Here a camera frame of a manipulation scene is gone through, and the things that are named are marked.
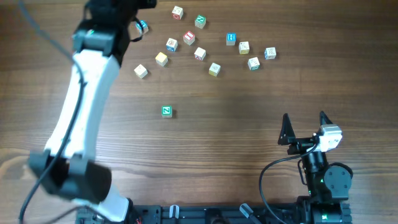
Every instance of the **black cable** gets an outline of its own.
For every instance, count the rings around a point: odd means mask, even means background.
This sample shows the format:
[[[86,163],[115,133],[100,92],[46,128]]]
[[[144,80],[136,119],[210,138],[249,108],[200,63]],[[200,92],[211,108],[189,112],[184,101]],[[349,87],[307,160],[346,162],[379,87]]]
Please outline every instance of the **black cable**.
[[[264,176],[265,171],[266,171],[268,168],[270,168],[271,166],[273,166],[273,165],[275,165],[275,164],[278,164],[278,163],[280,163],[280,162],[285,162],[285,161],[289,161],[289,160],[292,160],[292,159],[303,158],[303,157],[309,155],[310,153],[312,153],[317,147],[318,147],[318,143],[316,143],[316,144],[312,147],[311,150],[309,150],[308,152],[306,152],[306,153],[304,153],[304,154],[302,154],[302,155],[297,155],[297,156],[287,157],[287,158],[283,158],[283,159],[278,159],[278,160],[276,160],[276,161],[274,161],[274,162],[271,162],[270,164],[268,164],[267,166],[265,166],[265,168],[263,168],[263,170],[262,170],[261,173],[260,173],[259,188],[260,188],[260,195],[261,195],[262,201],[263,201],[264,204],[266,205],[268,211],[269,211],[278,221],[280,221],[280,222],[283,223],[283,224],[287,224],[287,223],[284,222],[284,221],[282,221],[282,220],[271,210],[271,208],[270,208],[270,206],[268,205],[267,200],[266,200],[266,198],[265,198],[265,196],[264,196],[264,193],[262,192],[262,177]]]
[[[307,184],[304,182],[303,172],[301,172],[301,167],[300,167],[301,161],[303,161],[303,160],[301,159],[301,160],[299,160],[299,161],[297,162],[297,168],[298,168],[298,172],[300,173],[301,183],[302,183],[303,185],[306,185],[306,186],[307,186]]]
[[[131,42],[138,42],[138,41],[142,40],[142,37],[143,37],[143,35],[144,35],[144,28],[143,28],[143,26],[142,26],[142,24],[141,24],[141,21],[140,21],[139,19],[137,19],[136,17],[133,19],[133,21],[136,22],[136,23],[138,24],[139,28],[141,29],[141,33],[140,33],[140,36],[139,36],[139,37],[137,37],[137,38],[135,38],[135,39],[132,39],[132,40],[130,40],[130,41],[131,41]]]
[[[78,99],[77,99],[77,102],[76,102],[76,106],[75,106],[75,109],[74,109],[73,114],[72,114],[72,118],[70,119],[68,128],[67,128],[67,130],[65,132],[65,135],[64,135],[64,137],[62,139],[62,143],[61,143],[60,149],[58,150],[57,154],[55,155],[54,159],[51,161],[49,166],[43,171],[43,173],[39,177],[39,179],[37,179],[35,185],[32,187],[32,190],[30,190],[29,194],[27,195],[27,197],[26,197],[26,199],[24,201],[24,204],[21,207],[21,212],[19,214],[19,223],[23,223],[24,222],[25,211],[26,211],[26,208],[27,208],[30,200],[32,200],[33,195],[35,194],[36,190],[39,188],[39,186],[40,186],[41,182],[43,181],[43,179],[50,173],[50,171],[52,170],[54,165],[57,163],[58,159],[61,157],[62,152],[65,150],[65,147],[66,147],[66,145],[69,142],[69,137],[70,137],[70,134],[72,132],[73,125],[76,122],[76,119],[77,119],[77,116],[78,116],[78,112],[79,112],[80,107],[81,107],[81,100],[83,99],[83,92],[84,92],[84,87],[85,87],[86,83],[85,83],[85,79],[84,79],[84,76],[83,76],[83,70],[81,69],[81,67],[77,63],[77,61],[57,41],[53,40],[48,35],[48,33],[46,33],[46,31],[40,29],[40,26],[36,23],[36,21],[34,21],[34,19],[30,16],[29,12],[27,11],[27,9],[25,7],[25,3],[23,2],[23,0],[19,0],[18,1],[18,5],[19,5],[19,8],[20,8],[22,14],[27,19],[29,24],[34,28],[36,33],[38,33],[40,36],[42,36],[45,40],[49,41],[57,50],[59,50],[59,52],[61,52],[64,56],[66,56],[66,58],[69,59],[69,61],[71,61],[73,64],[75,64],[75,66],[76,66],[76,68],[77,68],[77,70],[79,72],[79,75],[80,75],[80,79],[79,79],[80,90],[79,90],[79,95],[78,95]]]
[[[53,223],[61,220],[63,217],[65,217],[65,216],[71,214],[72,212],[79,210],[81,208],[86,208],[86,206],[77,206],[77,207],[71,208],[71,209],[67,210],[66,212],[62,213],[61,215],[51,219],[50,221],[43,223],[43,224],[53,224]]]

